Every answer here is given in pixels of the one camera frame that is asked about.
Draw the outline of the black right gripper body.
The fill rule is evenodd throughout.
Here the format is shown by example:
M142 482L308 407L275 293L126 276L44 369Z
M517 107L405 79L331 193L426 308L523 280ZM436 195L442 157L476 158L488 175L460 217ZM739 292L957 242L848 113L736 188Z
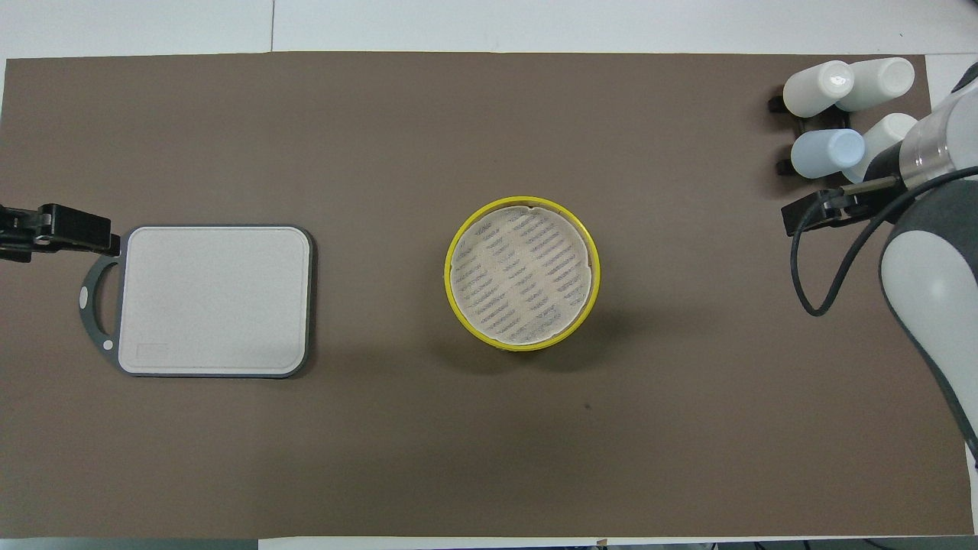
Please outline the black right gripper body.
M907 191L900 170L901 149L902 144L891 145L870 161L863 181L889 177L892 179L892 184L877 190L859 192L853 196L853 205L842 209L845 213L845 222L848 222L848 219L853 219L855 222L870 219Z

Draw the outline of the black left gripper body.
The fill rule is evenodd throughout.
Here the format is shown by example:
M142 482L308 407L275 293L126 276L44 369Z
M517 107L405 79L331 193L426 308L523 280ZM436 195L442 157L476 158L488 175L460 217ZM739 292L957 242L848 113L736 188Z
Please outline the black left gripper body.
M1 205L1 260L29 264L34 255L38 212Z

